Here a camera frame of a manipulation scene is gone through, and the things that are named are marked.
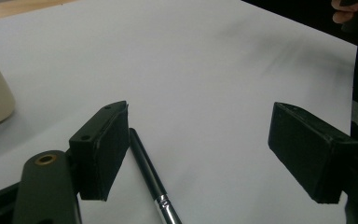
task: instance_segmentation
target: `black pen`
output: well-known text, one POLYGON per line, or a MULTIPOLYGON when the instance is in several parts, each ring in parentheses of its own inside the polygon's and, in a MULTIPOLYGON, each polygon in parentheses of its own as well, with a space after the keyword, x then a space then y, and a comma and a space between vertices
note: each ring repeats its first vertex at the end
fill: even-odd
POLYGON ((170 199, 167 196, 167 191, 162 186, 161 180, 153 167, 152 162, 147 156, 146 150, 142 145, 141 139, 134 129, 130 129, 130 142, 133 156, 141 169, 150 194, 155 201, 158 208, 162 222, 166 224, 182 224, 179 216, 176 214, 170 199))

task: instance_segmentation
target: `white surface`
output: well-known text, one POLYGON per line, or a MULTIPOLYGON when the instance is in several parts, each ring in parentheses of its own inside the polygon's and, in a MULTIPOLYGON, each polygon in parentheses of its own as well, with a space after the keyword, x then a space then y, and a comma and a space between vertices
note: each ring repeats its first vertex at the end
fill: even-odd
MULTIPOLYGON (((354 58, 355 46, 239 0, 84 0, 2 19, 17 108, 0 125, 0 189, 127 100, 184 223, 344 223, 345 202, 312 201, 267 139, 276 101, 348 133, 354 58)), ((80 205, 84 223, 159 223, 130 151, 108 202, 80 205)))

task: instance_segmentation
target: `brass insert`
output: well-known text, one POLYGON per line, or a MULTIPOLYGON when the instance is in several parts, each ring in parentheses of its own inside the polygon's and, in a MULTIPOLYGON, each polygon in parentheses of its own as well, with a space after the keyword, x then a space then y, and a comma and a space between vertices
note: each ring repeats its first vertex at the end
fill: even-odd
POLYGON ((49 165, 57 160, 57 155, 55 154, 47 154, 43 155, 34 161, 36 165, 49 165))

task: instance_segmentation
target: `screw hole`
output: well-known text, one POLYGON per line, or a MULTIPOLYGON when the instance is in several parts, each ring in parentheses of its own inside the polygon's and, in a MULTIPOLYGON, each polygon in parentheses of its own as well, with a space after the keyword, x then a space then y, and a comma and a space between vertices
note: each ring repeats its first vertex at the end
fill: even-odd
POLYGON ((84 135, 80 139, 83 140, 83 141, 86 141, 86 140, 90 139, 90 136, 89 135, 84 135))
POLYGON ((36 165, 48 165, 48 164, 51 164, 52 162, 54 162, 55 160, 57 160, 57 155, 48 154, 48 155, 39 157, 34 163, 36 165))

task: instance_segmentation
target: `finger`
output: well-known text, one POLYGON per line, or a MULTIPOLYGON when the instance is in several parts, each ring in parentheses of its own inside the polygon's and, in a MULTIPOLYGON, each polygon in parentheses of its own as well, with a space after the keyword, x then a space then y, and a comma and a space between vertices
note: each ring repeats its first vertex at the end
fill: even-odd
POLYGON ((349 12, 355 12, 358 11, 358 3, 353 4, 351 6, 348 7, 341 7, 339 4, 341 3, 341 0, 332 0, 331 1, 331 6, 339 11, 349 11, 349 12))
POLYGON ((353 12, 338 11, 333 15, 333 22, 344 23, 350 21, 353 18, 353 12))

